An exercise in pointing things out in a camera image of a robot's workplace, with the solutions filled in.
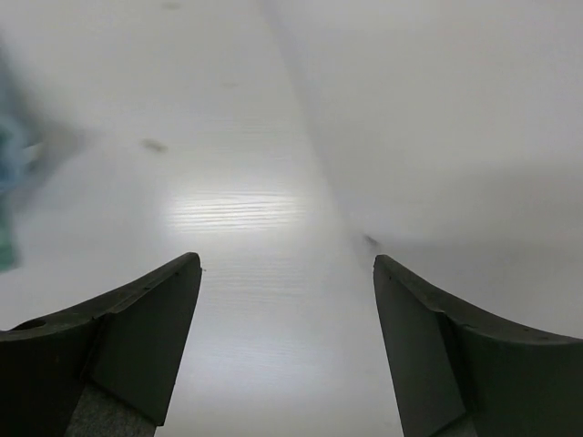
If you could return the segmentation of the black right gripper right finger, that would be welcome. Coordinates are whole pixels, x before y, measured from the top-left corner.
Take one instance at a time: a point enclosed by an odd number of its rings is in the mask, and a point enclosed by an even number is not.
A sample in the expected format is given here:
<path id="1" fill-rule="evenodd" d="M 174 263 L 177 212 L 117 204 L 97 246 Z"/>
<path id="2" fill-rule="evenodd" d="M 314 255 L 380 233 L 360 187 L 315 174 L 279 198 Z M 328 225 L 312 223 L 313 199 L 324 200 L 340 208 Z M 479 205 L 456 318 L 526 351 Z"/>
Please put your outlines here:
<path id="1" fill-rule="evenodd" d="M 394 259 L 373 266 L 406 436 L 579 436 L 582 342 L 503 319 Z"/>

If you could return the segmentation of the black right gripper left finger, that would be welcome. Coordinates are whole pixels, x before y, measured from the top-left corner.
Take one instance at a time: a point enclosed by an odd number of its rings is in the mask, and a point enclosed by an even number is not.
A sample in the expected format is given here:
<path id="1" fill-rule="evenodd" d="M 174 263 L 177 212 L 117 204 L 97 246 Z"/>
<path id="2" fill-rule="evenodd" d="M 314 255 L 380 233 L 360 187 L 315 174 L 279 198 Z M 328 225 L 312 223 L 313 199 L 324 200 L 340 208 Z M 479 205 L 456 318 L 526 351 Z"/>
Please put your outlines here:
<path id="1" fill-rule="evenodd" d="M 188 252 L 1 334 L 4 436 L 152 436 L 167 417 L 199 296 Z"/>

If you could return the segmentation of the light blue pillowcase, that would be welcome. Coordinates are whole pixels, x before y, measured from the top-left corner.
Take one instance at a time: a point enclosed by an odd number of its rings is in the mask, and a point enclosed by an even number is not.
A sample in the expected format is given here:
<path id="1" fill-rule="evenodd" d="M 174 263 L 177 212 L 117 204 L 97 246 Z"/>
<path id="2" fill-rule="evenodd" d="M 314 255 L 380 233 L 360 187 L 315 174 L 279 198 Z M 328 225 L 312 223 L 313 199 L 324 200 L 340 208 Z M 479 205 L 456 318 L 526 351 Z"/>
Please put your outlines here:
<path id="1" fill-rule="evenodd" d="M 1 50 L 1 271 L 16 264 L 9 198 L 39 159 L 43 146 L 9 58 Z"/>

